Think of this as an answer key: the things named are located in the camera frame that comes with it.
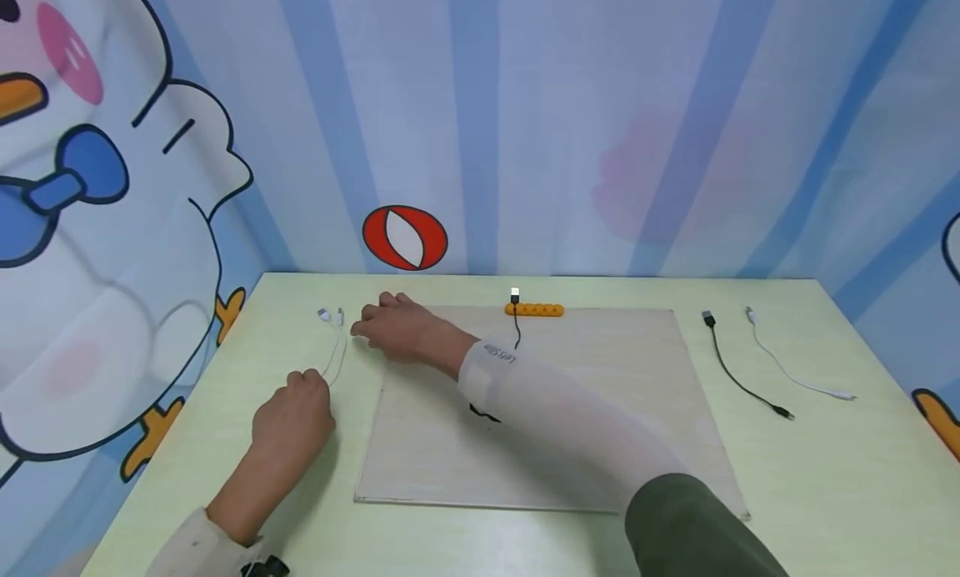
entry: light green table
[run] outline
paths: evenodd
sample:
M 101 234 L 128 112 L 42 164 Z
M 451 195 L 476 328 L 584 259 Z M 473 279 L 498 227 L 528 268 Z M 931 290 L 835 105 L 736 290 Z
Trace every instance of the light green table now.
M 425 304 L 527 301 L 568 307 L 672 308 L 753 520 L 794 577 L 960 573 L 960 464 L 815 281 L 467 278 L 268 273 L 210 363 L 84 575 L 143 574 L 191 509 L 204 506 L 250 443 L 254 410 L 288 371 L 323 368 L 330 333 L 317 309 L 347 319 L 379 292 Z M 801 379 L 860 396 L 808 392 L 783 378 L 750 335 L 743 307 Z M 724 375 L 701 311 L 712 310 L 725 358 L 795 423 Z M 637 575 L 613 515 L 426 508 L 353 502 L 373 424 L 382 360 L 347 351 L 333 392 L 337 432 L 267 523 L 298 575 Z

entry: wall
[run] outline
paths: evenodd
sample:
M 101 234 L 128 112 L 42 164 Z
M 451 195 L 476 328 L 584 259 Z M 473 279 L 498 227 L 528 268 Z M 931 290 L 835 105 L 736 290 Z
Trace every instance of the wall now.
M 958 7 L 0 0 L 0 572 L 76 572 L 264 269 L 815 276 L 960 438 Z

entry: dark green sleeve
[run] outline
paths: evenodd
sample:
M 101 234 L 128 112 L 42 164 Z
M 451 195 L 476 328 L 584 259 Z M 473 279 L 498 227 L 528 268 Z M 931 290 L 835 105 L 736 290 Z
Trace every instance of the dark green sleeve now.
M 762 541 L 690 475 L 663 475 L 640 488 L 626 531 L 643 577 L 786 577 Z

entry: sleeve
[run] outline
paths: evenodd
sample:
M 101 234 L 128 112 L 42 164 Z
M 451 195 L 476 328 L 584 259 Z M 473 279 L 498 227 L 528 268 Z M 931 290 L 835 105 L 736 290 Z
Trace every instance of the sleeve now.
M 644 484 L 687 472 L 654 430 L 573 377 L 493 341 L 473 345 L 458 375 L 474 406 L 607 481 L 626 511 Z
M 624 524 L 643 577 L 788 574 L 762 541 L 690 475 L 663 475 L 645 484 L 633 496 Z
M 198 508 L 160 548 L 147 577 L 238 577 L 260 560 L 261 547 L 261 540 L 248 548 L 236 544 Z

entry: plywood board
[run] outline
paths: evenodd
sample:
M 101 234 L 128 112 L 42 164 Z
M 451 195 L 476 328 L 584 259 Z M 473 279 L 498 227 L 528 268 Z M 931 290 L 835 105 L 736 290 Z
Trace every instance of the plywood board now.
M 517 338 L 502 307 L 431 310 L 481 338 Z M 749 516 L 671 311 L 574 309 L 558 319 L 521 317 L 519 325 L 520 350 L 643 420 L 734 514 Z M 584 468 L 470 412 L 448 377 L 398 364 L 387 365 L 355 500 L 615 511 Z

